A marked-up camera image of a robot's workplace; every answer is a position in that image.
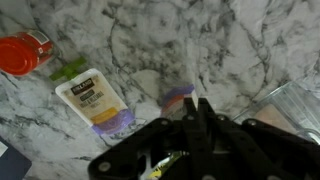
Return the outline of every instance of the product label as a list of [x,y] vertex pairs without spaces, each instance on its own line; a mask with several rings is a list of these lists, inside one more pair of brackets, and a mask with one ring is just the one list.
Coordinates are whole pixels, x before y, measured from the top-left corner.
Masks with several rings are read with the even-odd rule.
[[86,81],[82,82],[79,85],[74,86],[71,88],[71,91],[73,92],[74,95],[78,95],[94,86],[92,79],[89,78]]
[[63,92],[93,124],[105,122],[126,109],[100,80],[99,76],[95,75]]
[[7,149],[8,147],[0,142],[0,157],[6,152]]
[[40,45],[44,45],[45,43],[49,42],[49,38],[45,36],[40,31],[29,31],[27,33],[29,36],[32,36],[34,39],[36,39]]

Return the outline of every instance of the white marble surface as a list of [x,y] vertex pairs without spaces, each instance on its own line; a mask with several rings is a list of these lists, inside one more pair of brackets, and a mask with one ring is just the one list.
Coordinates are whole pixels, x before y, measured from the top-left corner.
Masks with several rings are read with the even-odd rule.
[[[12,2],[0,2],[2,36],[35,27],[24,1]],[[231,117],[290,80],[320,92],[317,0],[30,3],[65,60],[25,77],[0,75],[0,135],[33,161],[27,180],[88,179],[89,161],[156,118],[174,86],[195,84]],[[47,76],[80,55],[136,115],[123,133],[97,136],[55,95]]]

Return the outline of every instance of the red bottle cap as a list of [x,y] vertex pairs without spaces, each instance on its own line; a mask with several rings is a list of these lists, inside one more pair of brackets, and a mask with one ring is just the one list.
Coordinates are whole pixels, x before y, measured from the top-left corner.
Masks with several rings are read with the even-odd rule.
[[7,37],[0,39],[0,69],[12,75],[25,75],[37,66],[38,57],[24,41]]

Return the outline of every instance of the purple object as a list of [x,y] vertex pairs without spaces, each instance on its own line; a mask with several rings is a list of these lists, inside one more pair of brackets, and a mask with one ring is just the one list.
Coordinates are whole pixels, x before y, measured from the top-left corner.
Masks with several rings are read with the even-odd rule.
[[194,90],[193,84],[189,86],[173,88],[164,96],[162,105],[165,106],[173,97],[177,95],[191,94],[193,90]]
[[118,112],[117,115],[111,119],[100,124],[94,124],[91,128],[99,135],[101,134],[115,134],[125,128],[135,119],[134,115],[129,109],[124,109]]

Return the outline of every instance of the black plastic object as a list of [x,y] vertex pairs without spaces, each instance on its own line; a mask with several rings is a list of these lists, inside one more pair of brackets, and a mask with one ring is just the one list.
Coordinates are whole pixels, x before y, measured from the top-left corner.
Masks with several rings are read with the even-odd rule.
[[31,167],[31,161],[0,137],[1,143],[7,146],[0,157],[0,179],[21,180]]
[[156,119],[89,165],[91,180],[138,180],[146,165],[184,156],[160,180],[319,180],[320,147],[255,119],[238,125],[206,99],[180,121]]

